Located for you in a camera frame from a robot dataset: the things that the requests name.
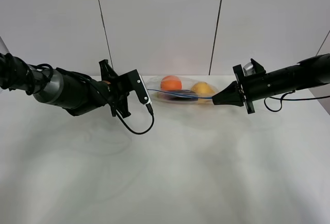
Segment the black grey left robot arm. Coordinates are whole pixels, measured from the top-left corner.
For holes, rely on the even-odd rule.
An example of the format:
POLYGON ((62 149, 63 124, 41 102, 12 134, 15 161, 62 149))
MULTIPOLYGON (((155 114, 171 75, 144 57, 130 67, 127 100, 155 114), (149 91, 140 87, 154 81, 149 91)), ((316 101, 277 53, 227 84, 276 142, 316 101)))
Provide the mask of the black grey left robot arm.
POLYGON ((99 62, 101 80, 88 75, 53 68, 49 64, 29 65, 10 53, 1 54, 1 88, 23 90, 38 102, 58 106, 72 116, 80 116, 110 105, 112 115, 130 116, 127 97, 135 91, 140 103, 148 101, 137 70, 117 75, 108 60, 99 62))

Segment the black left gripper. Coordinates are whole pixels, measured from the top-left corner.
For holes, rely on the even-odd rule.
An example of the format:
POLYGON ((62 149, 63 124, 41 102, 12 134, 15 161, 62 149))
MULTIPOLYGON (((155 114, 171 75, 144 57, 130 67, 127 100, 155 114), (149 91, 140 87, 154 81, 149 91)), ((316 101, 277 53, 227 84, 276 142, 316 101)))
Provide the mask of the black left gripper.
POLYGON ((109 65, 108 60, 99 62, 101 80, 91 80, 89 83, 90 109, 110 105, 112 115, 120 115, 122 118, 130 116, 128 110, 129 93, 137 89, 136 80, 139 79, 137 70, 118 75, 109 65))

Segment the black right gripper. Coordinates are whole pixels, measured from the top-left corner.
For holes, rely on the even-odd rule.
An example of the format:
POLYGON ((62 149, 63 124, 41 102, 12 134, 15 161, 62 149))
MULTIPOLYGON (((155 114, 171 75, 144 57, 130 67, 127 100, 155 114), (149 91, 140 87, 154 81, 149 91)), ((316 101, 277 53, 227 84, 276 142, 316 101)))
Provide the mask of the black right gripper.
POLYGON ((214 105, 232 105, 243 107, 245 105, 248 114, 255 112, 254 101, 266 97, 267 84, 264 79, 266 71, 264 67, 251 58, 255 68, 255 74, 245 77, 243 66, 233 67, 237 81, 233 81, 221 92, 212 96, 214 105))

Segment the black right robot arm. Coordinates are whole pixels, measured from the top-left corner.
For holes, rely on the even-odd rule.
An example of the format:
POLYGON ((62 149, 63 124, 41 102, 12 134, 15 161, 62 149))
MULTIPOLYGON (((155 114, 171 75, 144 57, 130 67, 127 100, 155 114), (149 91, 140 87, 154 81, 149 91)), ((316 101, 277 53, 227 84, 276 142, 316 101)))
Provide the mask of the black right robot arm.
POLYGON ((233 67, 236 80, 212 97, 214 105, 246 107, 255 112, 253 102, 281 94, 284 97, 298 90, 329 84, 329 54, 314 56, 298 64, 267 72, 251 59, 244 67, 233 67))

